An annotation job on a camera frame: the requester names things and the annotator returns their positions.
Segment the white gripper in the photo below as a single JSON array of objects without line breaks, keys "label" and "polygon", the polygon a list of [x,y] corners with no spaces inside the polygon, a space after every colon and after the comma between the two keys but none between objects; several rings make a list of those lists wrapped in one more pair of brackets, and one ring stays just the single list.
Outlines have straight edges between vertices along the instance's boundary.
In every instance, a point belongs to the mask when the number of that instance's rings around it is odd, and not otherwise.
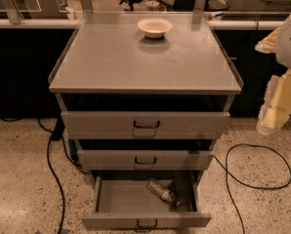
[{"label": "white gripper", "polygon": [[[280,28],[275,29],[255,46],[257,52],[275,54]],[[291,69],[268,81],[256,130],[265,136],[277,133],[291,117]]]}]

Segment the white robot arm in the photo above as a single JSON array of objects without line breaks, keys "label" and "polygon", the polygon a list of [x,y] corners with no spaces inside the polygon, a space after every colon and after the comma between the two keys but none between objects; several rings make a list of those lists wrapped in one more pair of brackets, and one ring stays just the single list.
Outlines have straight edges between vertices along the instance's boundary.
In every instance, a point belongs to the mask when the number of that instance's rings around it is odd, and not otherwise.
[{"label": "white robot arm", "polygon": [[255,50],[275,54],[276,61],[287,68],[280,77],[271,76],[265,91],[256,130],[267,136],[278,132],[291,117],[291,14],[282,26],[261,40]]}]

